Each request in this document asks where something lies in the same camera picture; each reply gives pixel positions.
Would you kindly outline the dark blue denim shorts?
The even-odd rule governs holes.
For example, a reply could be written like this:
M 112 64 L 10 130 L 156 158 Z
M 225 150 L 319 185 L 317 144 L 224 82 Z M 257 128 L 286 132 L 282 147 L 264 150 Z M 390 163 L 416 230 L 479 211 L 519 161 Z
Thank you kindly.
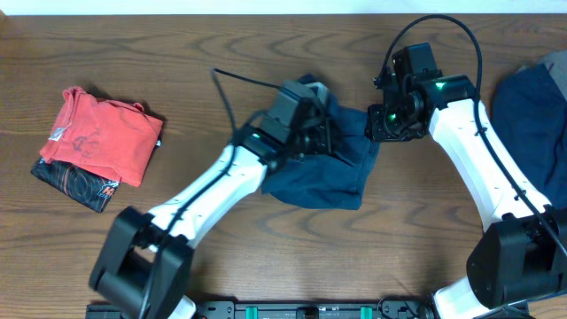
M 288 143 L 283 144 L 282 158 L 270 170 L 261 191 L 303 208 L 357 210 L 379 150 L 378 143 L 364 136 L 368 115 L 340 105 L 328 88 L 309 74 L 295 81 L 312 89 L 326 106 L 325 118 L 338 124 L 338 150 L 333 157 L 308 155 L 295 160 Z

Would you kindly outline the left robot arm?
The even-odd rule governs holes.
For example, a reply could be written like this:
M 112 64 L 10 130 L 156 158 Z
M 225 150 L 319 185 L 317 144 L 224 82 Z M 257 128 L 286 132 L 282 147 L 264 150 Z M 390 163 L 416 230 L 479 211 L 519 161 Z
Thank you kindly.
M 192 318 L 185 292 L 194 252 L 206 233 L 241 199 L 254 193 L 287 160 L 330 155 L 338 124 L 313 119 L 296 127 L 265 118 L 246 123 L 197 180 L 143 214 L 129 206 L 110 228 L 89 286 L 125 318 Z

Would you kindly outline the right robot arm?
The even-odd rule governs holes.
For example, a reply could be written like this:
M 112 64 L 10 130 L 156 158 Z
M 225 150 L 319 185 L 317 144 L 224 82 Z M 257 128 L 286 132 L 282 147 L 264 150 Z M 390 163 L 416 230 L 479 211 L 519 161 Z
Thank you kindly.
M 465 75 L 375 78 L 384 102 L 369 107 L 367 137 L 407 142 L 430 135 L 446 152 L 478 208 L 483 236 L 465 278 L 433 296 L 440 318 L 481 318 L 566 291 L 566 213 L 527 180 L 475 102 Z

